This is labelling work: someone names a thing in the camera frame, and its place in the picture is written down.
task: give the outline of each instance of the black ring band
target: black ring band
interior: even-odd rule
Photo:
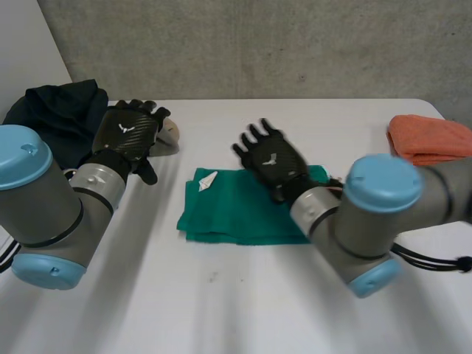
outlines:
[[[326,219],[328,216],[334,214],[335,212],[338,211],[338,207],[335,206],[334,208],[332,209],[329,209],[327,210],[326,212],[324,212],[324,214],[322,214],[319,218],[317,218],[315,220],[315,222],[311,225],[311,228],[310,228],[310,234],[309,235],[312,235],[314,232],[315,232],[315,229],[316,227],[318,227],[318,225],[324,220]],[[354,257],[354,258],[359,258],[361,260],[379,260],[381,258],[383,258],[385,256],[385,254],[382,254],[380,256],[362,256],[360,254],[356,254],[352,251],[350,251],[349,249],[347,249],[346,247],[344,247],[343,244],[341,244],[341,242],[339,242],[339,240],[337,239],[337,237],[335,235],[332,236],[334,241],[336,242],[336,244],[338,245],[338,247],[344,251],[345,253],[347,253],[348,255]]]
[[[82,187],[74,187],[73,190],[78,193],[90,195],[91,197],[94,197],[95,199],[101,201],[102,204],[105,205],[105,207],[107,207],[107,209],[110,211],[110,214],[113,215],[114,213],[113,207],[110,204],[110,202],[107,201],[105,197],[103,197],[103,195],[100,195],[97,192],[94,192],[93,190],[87,190],[86,188],[82,188]]]
[[[27,247],[29,249],[38,249],[40,247],[50,246],[53,243],[59,242],[69,236],[80,224],[83,219],[83,204],[82,201],[79,199],[80,202],[80,212],[77,216],[77,219],[72,223],[72,225],[64,232],[61,232],[58,236],[50,238],[46,241],[39,242],[39,243],[22,243],[21,245]]]
[[[334,241],[336,242],[336,245],[338,245],[338,247],[344,252],[344,253],[347,253],[348,255],[354,257],[354,258],[358,258],[360,260],[379,260],[381,258],[384,258],[386,253],[384,254],[380,254],[378,256],[363,256],[362,254],[357,254],[353,251],[351,251],[350,249],[347,249],[342,243],[341,241],[338,240],[338,238],[333,235],[333,239]]]
[[[444,213],[444,217],[442,218],[441,222],[438,225],[442,225],[446,223],[452,215],[452,208],[454,207],[454,197],[452,196],[451,188],[448,186],[448,182],[445,180],[444,176],[441,174],[440,171],[436,170],[431,166],[425,166],[425,170],[431,171],[437,179],[441,181],[442,186],[445,190],[445,196],[447,198],[447,207]]]
[[[338,207],[335,206],[334,208],[331,208],[327,211],[325,211],[323,214],[321,214],[314,223],[311,224],[310,226],[310,231],[308,232],[308,235],[312,235],[315,232],[315,229],[318,227],[319,224],[322,223],[322,221],[327,218],[328,216],[334,214],[335,212],[338,211]]]

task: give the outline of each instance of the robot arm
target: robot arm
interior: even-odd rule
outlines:
[[[157,182],[147,157],[170,115],[155,103],[109,108],[94,155],[69,182],[36,132],[0,126],[0,224],[21,244],[12,270],[42,288],[74,288],[85,274],[125,192],[129,173]]]
[[[297,160],[300,166],[302,158],[280,132],[278,144],[267,144],[276,130],[267,131],[253,134],[256,143],[247,144],[243,135],[247,151],[238,145],[233,149],[270,191],[280,191],[279,200],[288,203],[295,223],[358,297],[380,290],[400,272],[390,254],[399,233],[470,222],[472,159],[416,168],[389,155],[365,156],[352,166],[339,201],[325,187],[308,182],[304,167],[291,163]],[[258,165],[270,158],[272,150],[281,156],[277,163]],[[276,184],[268,184],[265,175],[280,177]]]

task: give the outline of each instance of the orange towel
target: orange towel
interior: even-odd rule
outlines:
[[[448,120],[395,116],[387,137],[393,152],[417,166],[472,156],[472,131]]]

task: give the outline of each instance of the black cloth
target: black cloth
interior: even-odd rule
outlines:
[[[3,124],[27,126],[51,148],[61,168],[77,168],[91,155],[108,95],[95,80],[29,88]]]

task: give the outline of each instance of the light blue joint cap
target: light blue joint cap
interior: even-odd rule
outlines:
[[[358,208],[390,213],[408,209],[421,196],[423,179],[416,167],[388,154],[357,160],[346,180],[344,194]]]
[[[401,265],[397,260],[386,260],[375,268],[365,272],[347,284],[347,287],[363,299],[381,290],[401,273]]]
[[[0,190],[11,190],[36,180],[51,163],[49,146],[33,129],[0,125]]]
[[[70,260],[46,254],[20,253],[12,271],[19,279],[45,289],[69,290],[77,286],[87,269]]]

